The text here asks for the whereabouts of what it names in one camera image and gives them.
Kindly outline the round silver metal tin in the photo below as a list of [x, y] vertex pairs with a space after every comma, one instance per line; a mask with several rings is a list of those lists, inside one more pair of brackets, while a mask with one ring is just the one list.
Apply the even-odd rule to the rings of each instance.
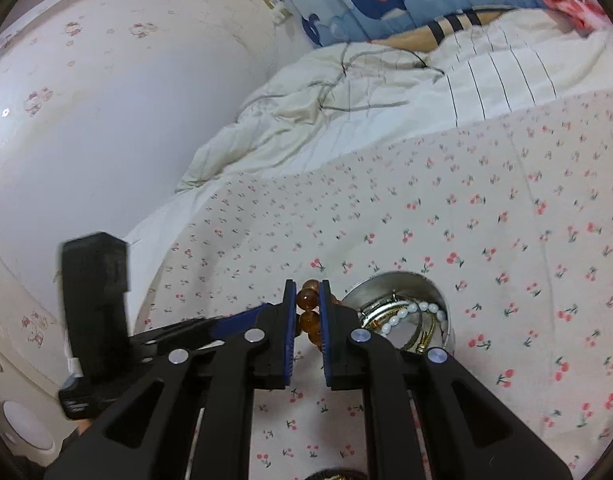
[[422, 354], [435, 347], [455, 352], [451, 313], [442, 292], [421, 274], [376, 274], [342, 299], [357, 313], [361, 327], [387, 338], [395, 348]]

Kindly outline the white striped duvet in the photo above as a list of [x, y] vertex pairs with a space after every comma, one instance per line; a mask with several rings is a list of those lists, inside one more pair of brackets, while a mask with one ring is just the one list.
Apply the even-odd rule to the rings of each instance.
[[613, 28], [515, 10], [428, 53], [335, 44], [286, 66], [195, 152], [176, 193], [128, 234], [166, 243], [215, 185], [239, 172], [283, 177], [357, 148], [482, 122], [565, 96], [613, 89]]

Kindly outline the cherry print bed sheet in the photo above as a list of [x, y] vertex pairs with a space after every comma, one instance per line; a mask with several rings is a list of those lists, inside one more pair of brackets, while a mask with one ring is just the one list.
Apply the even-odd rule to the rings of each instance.
[[238, 174], [174, 238], [138, 328], [390, 271], [433, 281], [457, 360], [584, 477], [613, 437], [613, 91]]

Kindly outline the white wall socket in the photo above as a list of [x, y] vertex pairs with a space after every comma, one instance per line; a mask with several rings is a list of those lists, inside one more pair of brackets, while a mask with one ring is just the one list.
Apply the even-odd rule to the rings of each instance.
[[282, 0], [263, 0], [271, 12], [272, 23], [275, 26], [284, 24], [291, 18], [292, 13]]

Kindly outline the pink crumpled cloth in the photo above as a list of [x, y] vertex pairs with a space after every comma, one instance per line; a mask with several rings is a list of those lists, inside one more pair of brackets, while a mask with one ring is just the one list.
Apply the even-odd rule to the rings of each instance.
[[564, 14], [579, 32], [593, 32], [612, 26], [597, 0], [541, 0], [550, 10]]

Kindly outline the striped beige pillow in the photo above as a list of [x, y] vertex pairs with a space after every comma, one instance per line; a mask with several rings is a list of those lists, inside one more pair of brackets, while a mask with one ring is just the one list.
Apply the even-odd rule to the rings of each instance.
[[472, 27], [482, 27], [500, 18], [511, 8], [467, 9], [446, 14], [427, 25], [407, 30], [389, 38], [371, 40], [372, 44], [404, 50], [428, 53], [436, 49], [447, 38]]

